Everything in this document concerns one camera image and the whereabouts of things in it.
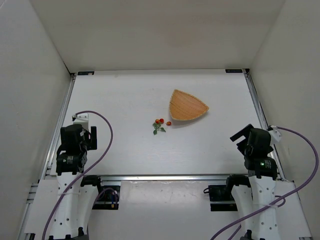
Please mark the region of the fake strawberry sprig with leaves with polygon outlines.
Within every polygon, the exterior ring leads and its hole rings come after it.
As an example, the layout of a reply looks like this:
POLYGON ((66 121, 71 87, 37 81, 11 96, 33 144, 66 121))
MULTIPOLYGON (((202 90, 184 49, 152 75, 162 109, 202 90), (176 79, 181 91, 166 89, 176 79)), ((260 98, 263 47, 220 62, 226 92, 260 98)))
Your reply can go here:
POLYGON ((154 123, 152 124, 154 130, 153 130, 153 135, 157 135, 158 132, 163 132, 165 133, 166 130, 164 129, 164 127, 162 127, 162 125, 164 124, 164 119, 163 118, 160 118, 160 119, 156 119, 154 121, 154 123))

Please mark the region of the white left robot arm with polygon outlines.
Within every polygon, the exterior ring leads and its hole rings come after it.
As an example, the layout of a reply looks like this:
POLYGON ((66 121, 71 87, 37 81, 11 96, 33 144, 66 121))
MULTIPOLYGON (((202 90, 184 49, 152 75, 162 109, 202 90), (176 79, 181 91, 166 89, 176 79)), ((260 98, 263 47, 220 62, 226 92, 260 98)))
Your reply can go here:
POLYGON ((87 153, 96 150, 97 128, 87 131, 81 124, 60 129, 56 152, 57 203, 49 216, 50 240, 87 240, 86 229, 100 179, 83 175, 87 153))

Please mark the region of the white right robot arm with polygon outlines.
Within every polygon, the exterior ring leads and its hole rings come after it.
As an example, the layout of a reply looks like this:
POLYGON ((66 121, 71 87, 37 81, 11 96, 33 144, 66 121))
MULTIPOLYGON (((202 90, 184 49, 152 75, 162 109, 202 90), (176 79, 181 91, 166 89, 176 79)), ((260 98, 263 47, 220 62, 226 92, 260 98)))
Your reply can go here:
POLYGON ((278 177, 276 161, 269 157, 273 151, 272 136, 264 129, 251 124, 230 137, 237 143, 237 149, 244 157, 247 175, 232 174, 226 180, 226 191, 233 197, 241 226, 245 231, 244 240, 279 240, 281 238, 276 206, 275 189, 278 177))

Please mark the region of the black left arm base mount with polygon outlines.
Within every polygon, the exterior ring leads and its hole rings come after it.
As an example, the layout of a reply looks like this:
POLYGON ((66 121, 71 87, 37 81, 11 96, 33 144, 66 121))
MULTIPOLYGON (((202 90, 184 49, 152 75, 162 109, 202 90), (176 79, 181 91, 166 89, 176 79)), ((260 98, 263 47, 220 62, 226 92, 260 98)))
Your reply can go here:
POLYGON ((98 189, 98 198, 95 200, 93 210, 118 210, 120 205, 121 183, 102 182, 98 189))

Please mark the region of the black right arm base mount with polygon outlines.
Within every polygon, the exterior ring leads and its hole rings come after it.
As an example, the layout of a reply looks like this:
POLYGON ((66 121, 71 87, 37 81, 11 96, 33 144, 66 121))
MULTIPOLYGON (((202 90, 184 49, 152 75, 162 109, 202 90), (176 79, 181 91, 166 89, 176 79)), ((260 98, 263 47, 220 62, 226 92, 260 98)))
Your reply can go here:
POLYGON ((237 205, 226 185, 209 185, 203 190, 209 196, 211 212, 237 212, 237 205))

